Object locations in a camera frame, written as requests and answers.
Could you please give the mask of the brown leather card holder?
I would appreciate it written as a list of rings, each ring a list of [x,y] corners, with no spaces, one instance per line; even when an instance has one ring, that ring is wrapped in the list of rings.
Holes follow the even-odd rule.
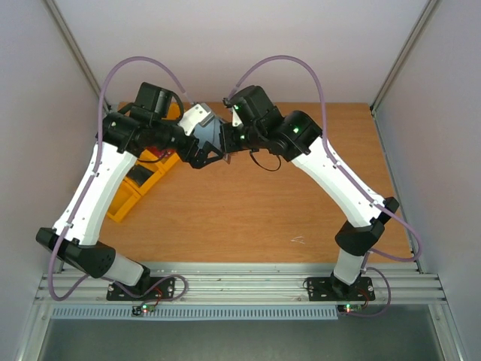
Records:
[[[221,150],[220,144],[220,126],[224,124],[223,118],[215,115],[215,117],[206,125],[197,125],[193,132],[193,135],[200,141],[199,147],[202,147],[205,141],[209,141]]]

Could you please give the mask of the red credit card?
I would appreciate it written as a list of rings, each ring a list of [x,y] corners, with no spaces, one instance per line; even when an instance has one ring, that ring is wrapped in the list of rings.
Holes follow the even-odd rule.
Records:
[[[169,158],[169,157],[172,156],[174,153],[175,153],[174,150],[162,150],[162,151],[159,153],[158,158],[160,158],[160,159]]]

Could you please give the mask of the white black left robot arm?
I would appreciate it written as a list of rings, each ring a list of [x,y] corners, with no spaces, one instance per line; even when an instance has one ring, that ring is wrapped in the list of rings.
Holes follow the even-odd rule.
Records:
[[[102,134],[94,146],[89,167],[62,216],[50,228],[42,227],[36,241],[55,258],[93,278],[106,277],[124,284],[133,299],[150,294],[149,272],[141,264],[118,254],[99,241],[107,210],[124,177],[149,147],[173,150],[193,168],[211,161],[215,149],[194,135],[195,127],[214,120],[205,104],[195,104],[180,115],[167,118],[178,95],[168,89],[142,83],[134,102],[102,120]]]

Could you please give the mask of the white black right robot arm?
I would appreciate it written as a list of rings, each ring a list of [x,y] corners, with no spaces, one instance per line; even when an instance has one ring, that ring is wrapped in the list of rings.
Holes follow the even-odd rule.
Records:
[[[224,153],[265,149],[309,175],[346,216],[334,239],[340,248],[327,291],[338,300],[358,289],[368,251],[399,207],[369,189],[334,152],[322,128],[303,111],[282,115],[260,86],[248,86],[223,104],[232,121],[220,128]]]

